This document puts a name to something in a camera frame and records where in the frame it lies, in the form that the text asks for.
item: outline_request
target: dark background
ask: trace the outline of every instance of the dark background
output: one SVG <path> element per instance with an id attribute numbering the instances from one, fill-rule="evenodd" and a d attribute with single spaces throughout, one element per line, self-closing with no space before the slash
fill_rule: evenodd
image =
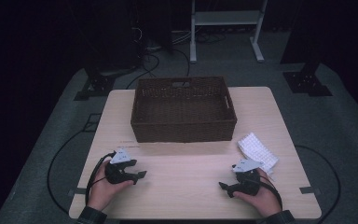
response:
<path id="1" fill-rule="evenodd" d="M 87 10 L 89 1 L 76 2 L 69 8 L 59 0 L 0 1 L 0 207 L 72 75 L 106 49 L 95 14 Z M 144 6 L 156 10 L 155 17 L 172 15 L 157 20 L 171 22 L 161 27 L 189 29 L 190 1 L 128 2 L 131 22 L 138 15 L 134 6 Z M 258 1 L 211 3 L 215 10 L 259 6 Z M 200 0 L 198 9 L 209 4 Z M 292 34 L 282 62 L 305 62 L 311 40 L 322 62 L 339 74 L 358 102 L 358 1 L 269 0 L 263 30 L 289 29 Z"/>

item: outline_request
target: gray floor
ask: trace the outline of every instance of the gray floor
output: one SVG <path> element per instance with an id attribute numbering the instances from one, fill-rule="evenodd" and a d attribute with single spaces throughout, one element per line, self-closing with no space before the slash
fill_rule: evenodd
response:
<path id="1" fill-rule="evenodd" d="M 282 72 L 298 71 L 302 64 L 280 64 L 289 33 L 262 33 L 260 48 L 264 63 L 255 60 L 249 43 L 250 34 L 227 35 L 213 45 L 198 45 L 198 62 L 190 65 L 193 76 L 225 76 L 228 86 L 270 87 L 295 145 L 311 147 L 324 155 L 337 171 L 341 184 L 340 199 L 324 223 L 358 223 L 358 105 L 345 90 L 339 76 L 321 64 L 316 75 L 333 96 L 309 97 L 291 93 Z M 189 46 L 177 46 L 187 57 Z M 155 53 L 157 77 L 186 75 L 185 57 L 175 52 Z M 152 68 L 156 59 L 145 57 Z M 125 89 L 145 70 L 120 77 L 114 89 Z M 21 175 L 0 212 L 0 223 L 73 223 L 48 195 L 47 173 L 60 147 L 82 130 L 89 114 L 102 113 L 106 97 L 74 101 L 87 79 L 83 70 L 74 74 L 51 114 Z M 80 133 L 62 149 L 51 169 L 50 185 L 58 203 L 66 210 L 72 201 L 93 133 Z M 297 148 L 311 185 L 320 191 L 317 200 L 325 214 L 337 197 L 337 181 L 327 163 L 316 153 Z M 301 220 L 299 223 L 317 223 Z"/>

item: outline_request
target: wicker basket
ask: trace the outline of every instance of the wicker basket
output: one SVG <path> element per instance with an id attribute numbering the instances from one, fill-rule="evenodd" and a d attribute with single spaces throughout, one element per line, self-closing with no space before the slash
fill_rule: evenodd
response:
<path id="1" fill-rule="evenodd" d="M 138 142 L 230 141 L 236 123 L 223 77 L 138 81 L 131 115 Z"/>

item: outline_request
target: white shelf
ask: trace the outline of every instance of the white shelf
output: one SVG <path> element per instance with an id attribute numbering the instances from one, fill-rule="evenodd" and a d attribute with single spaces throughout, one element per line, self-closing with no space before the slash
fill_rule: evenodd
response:
<path id="1" fill-rule="evenodd" d="M 259 10 L 196 12 L 195 25 L 257 24 Z"/>

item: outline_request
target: human hand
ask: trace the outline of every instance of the human hand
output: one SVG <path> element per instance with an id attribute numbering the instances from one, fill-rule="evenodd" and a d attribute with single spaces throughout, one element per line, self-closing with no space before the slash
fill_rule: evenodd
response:
<path id="1" fill-rule="evenodd" d="M 133 185 L 132 180 L 127 180 L 119 184 L 111 184 L 105 178 L 105 166 L 109 161 L 105 161 L 97 172 L 94 184 L 89 195 L 88 207 L 102 211 L 110 203 L 115 194 L 121 192 L 126 187 Z"/>
<path id="2" fill-rule="evenodd" d="M 257 169 L 257 171 L 258 173 L 260 173 L 261 176 L 264 177 L 261 177 L 260 180 L 270 185 L 270 183 L 268 182 L 269 177 L 267 176 L 267 174 L 261 169 Z M 269 217 L 282 211 L 282 208 L 276 196 L 269 189 L 266 189 L 264 187 L 260 187 L 260 190 L 255 196 L 245 194 L 239 191 L 233 192 L 233 195 L 234 197 L 244 200 L 245 202 L 254 206 L 262 217 Z"/>

